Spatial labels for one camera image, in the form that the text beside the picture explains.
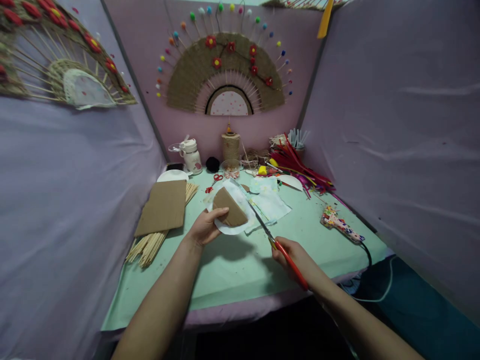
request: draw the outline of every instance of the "table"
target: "table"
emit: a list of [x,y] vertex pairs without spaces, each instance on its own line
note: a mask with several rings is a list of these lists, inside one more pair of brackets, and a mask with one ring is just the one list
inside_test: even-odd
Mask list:
[[[249,185],[253,177],[241,171],[238,182]],[[172,258],[180,241],[205,208],[205,189],[213,182],[213,174],[205,169],[191,176],[198,192],[185,208],[183,228],[171,230],[155,260],[145,270],[137,262],[123,266],[118,288],[105,318],[102,330],[125,328],[143,298]],[[309,200],[304,192],[280,186],[279,195],[292,211],[270,226],[273,236],[283,236],[299,242],[330,278],[351,278],[368,266],[365,251],[352,244],[336,229],[320,224],[325,204],[315,196]],[[365,237],[364,243],[375,264],[385,258],[387,247],[352,212],[330,194],[321,199],[339,210],[356,232]],[[305,297],[282,267],[272,259],[272,251],[264,231],[249,236],[220,235],[206,246],[193,288],[186,317],[187,328],[225,322],[256,319],[269,311]]]

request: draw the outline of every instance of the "patterned glue gun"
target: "patterned glue gun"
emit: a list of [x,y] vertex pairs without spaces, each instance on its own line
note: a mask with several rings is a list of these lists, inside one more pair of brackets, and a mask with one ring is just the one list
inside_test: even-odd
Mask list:
[[340,219],[337,215],[337,212],[332,209],[331,206],[327,206],[323,211],[320,223],[327,229],[337,228],[354,244],[358,245],[360,242],[365,240],[363,236],[358,235],[355,231],[353,231],[352,228],[345,223],[345,220]]

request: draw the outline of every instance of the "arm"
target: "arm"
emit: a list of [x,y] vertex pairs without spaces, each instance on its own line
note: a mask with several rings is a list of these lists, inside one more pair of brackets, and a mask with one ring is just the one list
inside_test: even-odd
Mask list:
[[[298,242],[284,237],[275,240],[283,245],[315,297],[328,308],[361,359],[423,359],[400,336],[335,285]],[[272,249],[272,256],[294,279],[282,253]]]
[[128,324],[112,360],[161,359],[182,324],[204,246],[220,231],[214,219],[228,207],[202,212]]

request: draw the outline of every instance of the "red scissors handle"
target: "red scissors handle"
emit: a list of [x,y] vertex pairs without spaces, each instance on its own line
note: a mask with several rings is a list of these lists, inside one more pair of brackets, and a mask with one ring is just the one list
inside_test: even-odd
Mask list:
[[291,267],[293,272],[295,273],[296,276],[296,282],[300,285],[300,287],[304,290],[307,291],[309,289],[309,284],[307,283],[307,280],[303,277],[302,273],[300,272],[299,268],[297,265],[295,265],[294,261],[290,257],[290,255],[285,251],[284,247],[278,242],[275,241],[275,246],[280,252],[283,254],[285,257],[286,262],[288,265]]

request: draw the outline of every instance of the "scissor blade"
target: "scissor blade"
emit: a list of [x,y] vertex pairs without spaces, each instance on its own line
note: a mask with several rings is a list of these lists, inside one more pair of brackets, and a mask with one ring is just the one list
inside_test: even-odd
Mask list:
[[260,217],[259,213],[255,210],[255,208],[253,207],[253,205],[250,203],[250,201],[248,201],[248,205],[250,205],[251,209],[252,209],[253,212],[255,213],[255,216],[256,216],[256,218],[258,219],[258,222],[260,223],[260,225],[261,225],[261,227],[263,228],[263,230],[265,230],[265,233],[266,233],[266,235],[268,236],[268,239],[273,241],[274,237],[272,236],[272,233],[271,233],[270,230],[267,228],[267,225],[265,225],[265,223],[262,221],[262,218]]

